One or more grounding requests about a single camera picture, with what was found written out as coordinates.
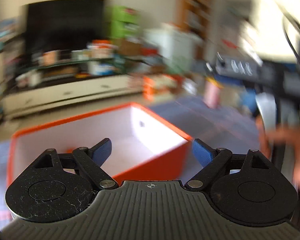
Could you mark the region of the person's right hand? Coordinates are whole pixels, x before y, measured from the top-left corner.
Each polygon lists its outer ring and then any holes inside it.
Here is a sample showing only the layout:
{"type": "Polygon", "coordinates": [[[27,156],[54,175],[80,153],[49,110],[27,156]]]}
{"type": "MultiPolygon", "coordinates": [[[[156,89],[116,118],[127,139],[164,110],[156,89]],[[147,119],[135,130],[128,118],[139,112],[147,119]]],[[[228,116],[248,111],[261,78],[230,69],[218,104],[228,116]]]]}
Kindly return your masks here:
{"type": "Polygon", "coordinates": [[[269,143],[286,144],[294,148],[293,181],[300,190],[300,126],[277,126],[275,130],[266,132],[261,117],[256,118],[256,127],[259,132],[260,151],[267,157],[271,157],[269,143]]]}

